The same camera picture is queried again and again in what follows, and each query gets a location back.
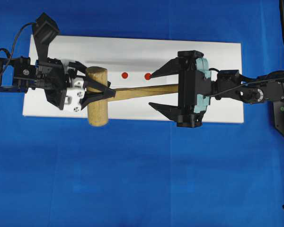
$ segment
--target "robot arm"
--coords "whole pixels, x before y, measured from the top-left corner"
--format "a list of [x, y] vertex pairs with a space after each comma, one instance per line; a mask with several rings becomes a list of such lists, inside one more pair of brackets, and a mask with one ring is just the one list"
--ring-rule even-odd
[[[198, 51], [180, 51], [155, 71], [151, 78], [178, 74], [178, 106], [149, 103], [178, 127], [199, 127], [211, 97], [232, 98], [244, 103], [284, 102], [284, 71], [256, 79], [240, 75], [239, 70], [209, 69], [204, 55]], [[211, 81], [211, 71], [218, 72]]]
[[[35, 65], [31, 65], [30, 58], [12, 58], [13, 50], [20, 32], [32, 25], [33, 36], [38, 54]], [[36, 23], [29, 23], [23, 26], [17, 34], [12, 53], [1, 48], [7, 58], [0, 58], [0, 92], [23, 92], [29, 88], [44, 89], [46, 99], [49, 103], [60, 110], [77, 112], [86, 107], [89, 103], [115, 96], [115, 91], [88, 77], [77, 75], [78, 71], [85, 73], [86, 66], [78, 61], [64, 62], [58, 59], [47, 57], [48, 47], [51, 41], [58, 35], [57, 24], [45, 13]], [[12, 86], [1, 86], [2, 75], [8, 65], [14, 68]], [[100, 93], [86, 93], [86, 87], [93, 87]]]

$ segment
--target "white board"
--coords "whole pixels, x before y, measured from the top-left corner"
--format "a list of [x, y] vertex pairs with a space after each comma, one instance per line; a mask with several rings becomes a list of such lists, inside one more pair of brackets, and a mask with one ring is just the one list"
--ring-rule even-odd
[[[81, 36], [57, 36], [49, 46], [48, 57], [80, 61], [87, 67], [100, 66], [108, 69], [111, 88], [143, 87], [174, 84], [177, 75], [145, 80], [147, 72], [154, 72], [168, 60], [177, 57], [178, 51], [198, 50], [208, 59], [210, 68], [239, 69], [242, 72], [241, 45], [234, 43], [213, 43], [150, 39], [124, 39]], [[36, 47], [31, 36], [29, 57], [37, 60]], [[129, 77], [123, 79], [121, 74]], [[164, 120], [168, 119], [148, 105], [149, 102], [177, 105], [177, 94], [142, 97], [108, 103], [110, 119]], [[44, 91], [31, 90], [25, 94], [24, 116], [45, 117], [87, 117], [87, 109], [80, 112], [61, 111], [48, 103]], [[222, 99], [211, 100], [211, 105], [204, 115], [204, 122], [243, 123], [243, 103]]]

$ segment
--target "wooden mallet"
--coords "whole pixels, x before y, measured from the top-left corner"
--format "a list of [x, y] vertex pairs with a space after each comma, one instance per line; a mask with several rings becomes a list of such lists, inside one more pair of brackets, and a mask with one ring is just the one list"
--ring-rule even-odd
[[[89, 67], [86, 69], [86, 76], [107, 86], [107, 69], [97, 66]], [[91, 87], [88, 87], [87, 91], [100, 92]], [[108, 123], [108, 102], [176, 93], [178, 92], [178, 84], [117, 88], [115, 91], [115, 97], [99, 100], [88, 105], [88, 119], [90, 125], [99, 127]]]

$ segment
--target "blue surface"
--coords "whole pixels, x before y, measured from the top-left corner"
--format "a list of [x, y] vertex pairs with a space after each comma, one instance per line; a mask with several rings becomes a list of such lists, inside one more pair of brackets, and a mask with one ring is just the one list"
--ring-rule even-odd
[[[0, 0], [0, 47], [43, 11], [62, 35], [238, 42], [245, 75], [284, 69], [277, 0]], [[284, 227], [284, 138], [268, 104], [245, 105], [244, 124], [198, 129], [91, 128], [22, 106], [23, 94], [0, 94], [0, 227]]]

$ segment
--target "red dot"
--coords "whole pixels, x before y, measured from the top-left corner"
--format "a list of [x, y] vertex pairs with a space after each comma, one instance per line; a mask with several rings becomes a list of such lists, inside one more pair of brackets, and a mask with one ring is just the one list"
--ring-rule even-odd
[[145, 77], [146, 80], [150, 80], [151, 79], [151, 74], [150, 73], [146, 73], [144, 77]]
[[123, 78], [123, 79], [128, 78], [128, 73], [127, 73], [127, 72], [122, 73], [122, 78]]

